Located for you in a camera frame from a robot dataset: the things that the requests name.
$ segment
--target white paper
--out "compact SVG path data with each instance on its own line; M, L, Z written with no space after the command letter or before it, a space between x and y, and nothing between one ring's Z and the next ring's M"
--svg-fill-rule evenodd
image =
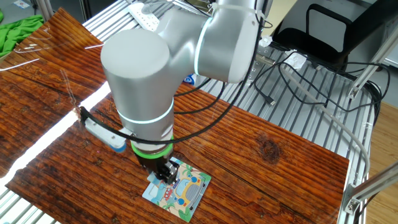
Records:
M292 52L295 52L295 51L296 50L286 51L285 54L290 55ZM292 54L288 59L286 59L285 62L288 63L289 65L293 66L294 69L300 70L303 67L306 60L307 59L300 54Z
M26 9L27 7L29 7L29 5L22 0L18 0L16 2L14 2L14 4L23 9Z

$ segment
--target chair backrest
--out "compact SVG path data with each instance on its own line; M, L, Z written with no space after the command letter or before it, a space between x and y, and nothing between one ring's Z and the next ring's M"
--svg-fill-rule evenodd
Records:
M348 55L378 27L398 14L398 0L378 0L346 28L342 54Z

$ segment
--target green led ring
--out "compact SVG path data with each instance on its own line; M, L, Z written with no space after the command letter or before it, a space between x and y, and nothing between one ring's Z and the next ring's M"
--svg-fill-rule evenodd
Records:
M163 151L155 153L155 154L146 154L138 150L133 143L131 143L132 150L134 153L137 154L137 156L145 158L145 159L157 159L160 157L163 157L167 155L172 149L173 149L173 144L169 144Z

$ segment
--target green cloth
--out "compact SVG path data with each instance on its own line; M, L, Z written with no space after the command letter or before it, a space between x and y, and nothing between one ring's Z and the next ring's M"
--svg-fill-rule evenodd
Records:
M43 17L36 15L0 26L0 57L14 50L17 43L21 43L43 25L43 22Z
M2 21L3 18L4 18L4 14L2 13L2 11L0 9L0 22Z

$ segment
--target blue object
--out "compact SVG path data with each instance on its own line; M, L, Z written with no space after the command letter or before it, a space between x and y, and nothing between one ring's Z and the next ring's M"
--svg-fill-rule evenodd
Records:
M184 199L182 199L182 198L178 199L178 200L177 200L177 203L178 203L179 205L183 205L183 204L184 204Z
M115 152L117 152L117 153L122 153L122 152L124 152L124 150L126 150L127 144L124 143L124 145L123 145L122 147L120 147L120 148L115 148L115 147L112 147L111 145L109 145L109 146L110 146L110 148L113 149Z
M194 85L196 81L196 74L191 74L187 76L183 82Z

